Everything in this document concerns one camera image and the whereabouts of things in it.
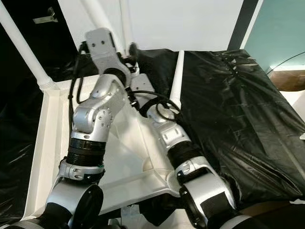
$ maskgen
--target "white platform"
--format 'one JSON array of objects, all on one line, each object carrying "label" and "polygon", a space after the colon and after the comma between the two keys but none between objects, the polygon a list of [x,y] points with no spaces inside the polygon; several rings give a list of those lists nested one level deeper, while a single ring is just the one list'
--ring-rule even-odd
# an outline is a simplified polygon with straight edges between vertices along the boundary
[{"label": "white platform", "polygon": [[[84,78],[81,100],[88,98],[98,77]],[[56,83],[59,90],[44,93],[23,219],[42,213],[59,163],[67,155],[70,83]],[[173,167],[154,129],[129,103],[111,126],[104,165],[106,173],[99,183],[104,192],[101,214],[163,193],[179,196]]]}]

